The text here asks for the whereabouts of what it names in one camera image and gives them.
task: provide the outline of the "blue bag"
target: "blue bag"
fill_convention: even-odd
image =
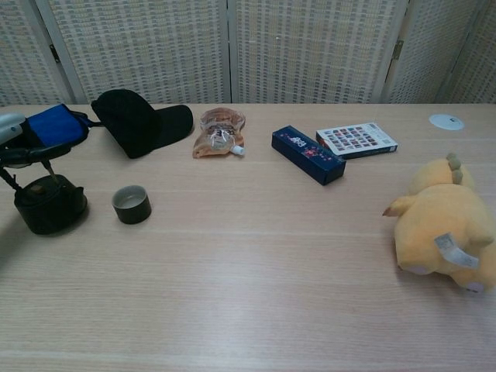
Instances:
[[[31,146],[74,146],[86,140],[89,128],[100,125],[88,119],[83,112],[71,111],[66,105],[57,105],[30,116],[28,123],[37,137],[28,138]]]

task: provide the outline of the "round white disc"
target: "round white disc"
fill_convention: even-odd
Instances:
[[[465,126],[465,124],[456,116],[447,114],[430,115],[429,121],[438,128],[446,130],[460,130]]]

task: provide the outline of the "screen hinge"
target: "screen hinge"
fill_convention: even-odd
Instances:
[[[394,45],[393,60],[400,59],[401,49],[403,48],[403,42],[404,42],[403,40],[398,40]]]
[[[59,54],[57,53],[57,50],[55,49],[55,46],[53,46],[53,44],[50,44],[50,51],[52,52],[55,62],[59,64],[60,63]]]

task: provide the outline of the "rectangular box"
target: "rectangular box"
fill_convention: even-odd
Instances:
[[[272,133],[272,147],[320,184],[328,184],[343,176],[345,160],[292,126]]]
[[[317,141],[343,159],[392,153],[398,144],[375,122],[317,131]]]

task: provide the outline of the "fabric tag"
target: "fabric tag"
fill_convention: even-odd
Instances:
[[[479,259],[463,252],[456,244],[451,232],[438,236],[434,241],[436,242],[441,256],[443,256],[446,261],[469,269],[478,268]]]

